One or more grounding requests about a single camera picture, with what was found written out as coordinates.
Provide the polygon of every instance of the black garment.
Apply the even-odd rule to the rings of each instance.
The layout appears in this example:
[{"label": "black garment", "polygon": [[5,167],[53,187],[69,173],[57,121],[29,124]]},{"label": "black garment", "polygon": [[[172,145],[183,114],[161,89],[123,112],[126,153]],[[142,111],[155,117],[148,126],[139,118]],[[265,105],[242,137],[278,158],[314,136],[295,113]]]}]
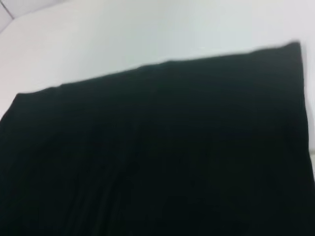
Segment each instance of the black garment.
[{"label": "black garment", "polygon": [[314,236],[299,43],[18,94],[1,236]]}]

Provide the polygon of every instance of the dark green fabric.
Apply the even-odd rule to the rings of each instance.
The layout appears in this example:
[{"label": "dark green fabric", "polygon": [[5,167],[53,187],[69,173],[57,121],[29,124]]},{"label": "dark green fabric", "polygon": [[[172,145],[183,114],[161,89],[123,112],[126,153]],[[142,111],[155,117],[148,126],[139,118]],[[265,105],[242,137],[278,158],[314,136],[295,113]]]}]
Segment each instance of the dark green fabric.
[{"label": "dark green fabric", "polygon": [[1,236],[314,236],[299,43],[18,94]]}]

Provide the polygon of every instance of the black fabric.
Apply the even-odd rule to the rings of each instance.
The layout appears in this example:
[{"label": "black fabric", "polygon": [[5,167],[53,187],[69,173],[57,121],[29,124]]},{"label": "black fabric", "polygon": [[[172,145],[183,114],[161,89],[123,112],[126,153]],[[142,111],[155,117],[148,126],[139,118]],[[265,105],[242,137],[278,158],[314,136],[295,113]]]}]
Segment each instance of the black fabric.
[{"label": "black fabric", "polygon": [[18,94],[0,235],[314,236],[299,43]]}]

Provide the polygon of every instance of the black cloth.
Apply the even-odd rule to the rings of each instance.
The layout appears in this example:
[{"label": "black cloth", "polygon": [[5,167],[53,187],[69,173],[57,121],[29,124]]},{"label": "black cloth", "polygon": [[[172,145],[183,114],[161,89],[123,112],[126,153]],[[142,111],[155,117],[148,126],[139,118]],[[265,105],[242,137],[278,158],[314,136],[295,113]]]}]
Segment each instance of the black cloth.
[{"label": "black cloth", "polygon": [[300,44],[18,94],[1,236],[314,236]]}]

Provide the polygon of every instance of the white surface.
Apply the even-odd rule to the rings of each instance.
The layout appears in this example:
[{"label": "white surface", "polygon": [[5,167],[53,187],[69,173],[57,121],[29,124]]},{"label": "white surface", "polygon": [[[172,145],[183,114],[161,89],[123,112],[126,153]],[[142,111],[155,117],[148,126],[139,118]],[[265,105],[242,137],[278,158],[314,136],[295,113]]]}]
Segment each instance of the white surface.
[{"label": "white surface", "polygon": [[299,39],[315,149],[314,22],[314,0],[69,0],[0,34],[0,116],[18,92]]},{"label": "white surface", "polygon": [[64,0],[2,0],[3,4],[14,17],[63,2]]},{"label": "white surface", "polygon": [[4,7],[0,5],[0,33],[10,24],[11,21],[12,19],[10,15],[6,12]]}]

